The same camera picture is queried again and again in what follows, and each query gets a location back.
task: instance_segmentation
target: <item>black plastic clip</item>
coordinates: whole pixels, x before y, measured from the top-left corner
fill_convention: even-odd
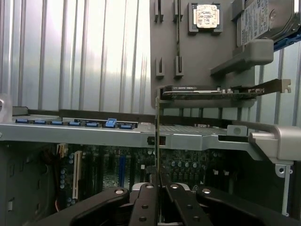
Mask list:
[[[158,22],[158,18],[160,17],[160,22],[163,22],[163,8],[161,5],[161,0],[155,0],[155,22]]]
[[[180,21],[184,15],[184,7],[182,6],[181,0],[174,0],[174,22],[177,22],[177,17],[180,14]]]
[[[182,65],[182,57],[176,56],[174,59],[174,78],[179,79],[184,76],[184,70]]]
[[[156,58],[156,78],[162,79],[165,75],[164,61]]]

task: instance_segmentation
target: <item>corrugated metal wall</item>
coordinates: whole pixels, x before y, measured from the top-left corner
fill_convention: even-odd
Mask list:
[[[149,0],[0,0],[0,92],[31,109],[154,114]],[[246,109],[165,109],[165,115],[301,126],[301,45],[256,68],[258,83],[292,80]]]

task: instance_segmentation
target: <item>gray plastic bracket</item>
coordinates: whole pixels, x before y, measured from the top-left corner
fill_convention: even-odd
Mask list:
[[[274,60],[273,40],[253,40],[245,50],[231,60],[211,69],[212,76],[226,75],[234,71],[245,71],[256,65],[266,65]]]
[[[162,79],[165,75],[164,61],[156,58],[156,78]]]
[[[275,164],[293,165],[294,161],[301,161],[301,129],[296,126],[278,126],[260,124],[247,121],[233,121],[234,125],[244,125],[252,132],[249,142],[259,147]]]
[[[245,0],[234,0],[232,2],[232,18],[231,20],[236,20],[242,12],[245,10]]]
[[[184,76],[181,56],[176,56],[174,59],[174,72],[175,79],[179,79]]]

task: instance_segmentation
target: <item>expansion slot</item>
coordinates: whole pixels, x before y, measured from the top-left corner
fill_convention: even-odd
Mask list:
[[[82,161],[82,151],[76,151],[74,153],[74,171],[73,171],[73,189],[72,198],[79,198],[79,180],[81,179],[81,161]]]

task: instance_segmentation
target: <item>hard drive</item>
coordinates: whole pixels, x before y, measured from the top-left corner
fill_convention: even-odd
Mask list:
[[[300,0],[247,0],[237,19],[237,46],[253,39],[272,39],[277,43],[299,34],[300,6]]]

